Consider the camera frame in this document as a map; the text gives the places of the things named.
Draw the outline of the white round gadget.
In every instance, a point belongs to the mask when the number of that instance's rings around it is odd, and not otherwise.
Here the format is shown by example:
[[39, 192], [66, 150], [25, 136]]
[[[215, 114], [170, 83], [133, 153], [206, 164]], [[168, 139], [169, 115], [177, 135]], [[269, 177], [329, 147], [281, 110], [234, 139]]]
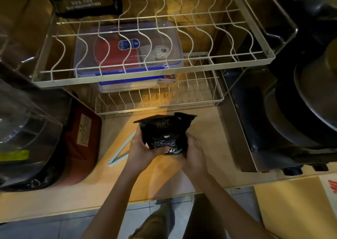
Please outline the white round gadget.
[[155, 62], [155, 61], [161, 61], [168, 57], [170, 48], [166, 45], [157, 45], [151, 48], [145, 54], [144, 61], [145, 62]]

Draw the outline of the small black coffee bag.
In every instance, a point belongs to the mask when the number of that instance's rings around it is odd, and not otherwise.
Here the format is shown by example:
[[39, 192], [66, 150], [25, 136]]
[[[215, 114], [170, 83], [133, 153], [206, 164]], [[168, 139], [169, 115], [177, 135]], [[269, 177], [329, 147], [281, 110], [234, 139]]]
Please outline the small black coffee bag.
[[165, 155], [183, 154], [183, 136], [186, 134], [194, 114], [175, 112], [173, 115], [154, 115], [134, 123], [138, 123], [148, 145], [154, 149], [168, 146]]

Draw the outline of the person's khaki trouser leg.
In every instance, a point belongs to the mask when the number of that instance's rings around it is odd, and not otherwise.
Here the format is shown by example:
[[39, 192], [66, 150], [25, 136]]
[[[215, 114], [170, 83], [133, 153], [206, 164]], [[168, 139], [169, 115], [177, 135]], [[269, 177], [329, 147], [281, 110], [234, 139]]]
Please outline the person's khaki trouser leg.
[[175, 226], [175, 210], [171, 200], [157, 200], [155, 204], [159, 205], [159, 209], [150, 214], [128, 239], [169, 239]]

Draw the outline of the person's left forearm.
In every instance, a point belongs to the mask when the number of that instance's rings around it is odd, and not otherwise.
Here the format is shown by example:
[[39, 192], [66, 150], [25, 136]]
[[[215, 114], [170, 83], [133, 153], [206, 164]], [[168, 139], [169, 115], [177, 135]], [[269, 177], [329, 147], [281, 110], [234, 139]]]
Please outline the person's left forearm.
[[133, 186], [146, 168], [147, 165], [127, 162], [81, 239], [117, 239]]

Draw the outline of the person's right forearm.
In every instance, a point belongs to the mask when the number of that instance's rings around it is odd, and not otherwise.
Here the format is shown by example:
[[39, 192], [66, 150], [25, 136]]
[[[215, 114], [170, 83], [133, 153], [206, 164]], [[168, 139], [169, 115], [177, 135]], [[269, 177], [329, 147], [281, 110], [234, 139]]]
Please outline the person's right forearm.
[[207, 171], [184, 172], [206, 195], [217, 211], [231, 239], [273, 239], [273, 236], [245, 211]]

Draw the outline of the cardboard box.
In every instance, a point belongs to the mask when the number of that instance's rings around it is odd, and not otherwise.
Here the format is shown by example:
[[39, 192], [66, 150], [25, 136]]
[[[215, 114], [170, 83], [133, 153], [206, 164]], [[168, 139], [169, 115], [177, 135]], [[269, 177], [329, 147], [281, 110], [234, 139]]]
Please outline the cardboard box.
[[264, 227], [280, 239], [337, 239], [337, 216], [319, 177], [254, 186]]

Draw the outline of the red box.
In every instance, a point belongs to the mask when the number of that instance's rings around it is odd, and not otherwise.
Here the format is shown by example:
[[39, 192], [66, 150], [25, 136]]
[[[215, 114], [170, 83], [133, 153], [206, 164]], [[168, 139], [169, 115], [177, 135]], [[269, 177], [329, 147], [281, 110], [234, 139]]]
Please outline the red box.
[[[130, 42], [136, 42], [135, 46], [130, 48]], [[140, 67], [138, 56], [139, 41], [137, 39], [130, 40], [109, 39], [105, 41], [98, 38], [94, 46], [94, 57], [96, 64], [101, 66], [102, 71], [124, 69], [134, 69]]]

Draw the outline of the person's right hand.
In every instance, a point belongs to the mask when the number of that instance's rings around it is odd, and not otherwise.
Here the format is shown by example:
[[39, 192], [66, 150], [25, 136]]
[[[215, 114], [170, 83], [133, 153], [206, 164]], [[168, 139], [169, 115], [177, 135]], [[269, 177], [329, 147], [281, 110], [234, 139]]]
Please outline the person's right hand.
[[186, 133], [186, 137], [188, 148], [182, 159], [182, 170], [192, 181], [206, 175], [208, 170], [201, 140], [190, 133]]

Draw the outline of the grey pan lid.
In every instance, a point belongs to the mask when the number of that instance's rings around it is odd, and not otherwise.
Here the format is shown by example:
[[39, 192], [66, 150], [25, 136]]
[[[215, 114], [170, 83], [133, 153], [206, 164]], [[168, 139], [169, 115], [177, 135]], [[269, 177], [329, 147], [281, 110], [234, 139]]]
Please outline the grey pan lid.
[[294, 80], [311, 112], [337, 132], [337, 38], [318, 58], [297, 65]]

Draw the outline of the clear plastic container blue clips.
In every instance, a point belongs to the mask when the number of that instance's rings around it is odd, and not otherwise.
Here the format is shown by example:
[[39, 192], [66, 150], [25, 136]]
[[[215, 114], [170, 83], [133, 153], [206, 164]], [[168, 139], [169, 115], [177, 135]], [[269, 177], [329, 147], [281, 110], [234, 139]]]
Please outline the clear plastic container blue clips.
[[172, 22], [82, 27], [74, 53], [78, 78], [183, 67], [183, 51]]

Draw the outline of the black cooking pot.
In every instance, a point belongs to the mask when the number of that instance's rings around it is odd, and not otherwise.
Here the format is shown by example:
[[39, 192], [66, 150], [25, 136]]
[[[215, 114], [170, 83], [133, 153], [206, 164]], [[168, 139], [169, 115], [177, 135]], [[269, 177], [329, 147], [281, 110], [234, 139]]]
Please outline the black cooking pot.
[[285, 139], [309, 149], [337, 149], [337, 132], [307, 107], [294, 80], [296, 66], [269, 65], [276, 83], [267, 91], [264, 107], [267, 118]]

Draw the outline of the small flat printed box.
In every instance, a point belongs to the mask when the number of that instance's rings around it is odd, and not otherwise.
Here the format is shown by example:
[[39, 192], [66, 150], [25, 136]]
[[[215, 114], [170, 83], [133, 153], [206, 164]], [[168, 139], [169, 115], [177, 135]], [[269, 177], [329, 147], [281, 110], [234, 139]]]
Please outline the small flat printed box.
[[176, 80], [176, 75], [171, 74], [171, 75], [164, 75], [163, 78], [158, 79], [159, 84], [171, 84], [175, 83]]

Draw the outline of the dark red pouch white label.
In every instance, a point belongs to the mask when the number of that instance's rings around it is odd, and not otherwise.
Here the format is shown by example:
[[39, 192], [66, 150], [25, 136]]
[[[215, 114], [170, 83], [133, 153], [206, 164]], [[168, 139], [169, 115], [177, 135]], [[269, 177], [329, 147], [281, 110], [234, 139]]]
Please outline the dark red pouch white label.
[[83, 181], [98, 161], [102, 119], [76, 98], [55, 151], [43, 168], [39, 189]]

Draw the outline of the light blue bag clip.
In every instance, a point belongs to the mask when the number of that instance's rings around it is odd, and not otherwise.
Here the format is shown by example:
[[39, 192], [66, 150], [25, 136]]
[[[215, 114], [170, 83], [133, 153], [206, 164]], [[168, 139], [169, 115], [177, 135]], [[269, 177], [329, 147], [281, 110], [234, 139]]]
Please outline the light blue bag clip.
[[113, 155], [111, 160], [108, 162], [108, 166], [112, 167], [121, 161], [128, 158], [129, 152], [125, 152], [124, 154], [121, 154], [124, 148], [131, 142], [134, 135], [136, 134], [136, 130], [128, 137], [128, 139], [121, 145], [121, 147], [117, 150], [117, 152]]

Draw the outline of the clear plastic blender jar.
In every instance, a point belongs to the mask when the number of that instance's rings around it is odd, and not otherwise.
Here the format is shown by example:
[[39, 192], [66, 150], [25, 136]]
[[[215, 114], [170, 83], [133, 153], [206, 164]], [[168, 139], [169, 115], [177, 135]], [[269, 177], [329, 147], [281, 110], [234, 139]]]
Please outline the clear plastic blender jar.
[[41, 190], [64, 171], [73, 97], [42, 90], [0, 62], [0, 192]]

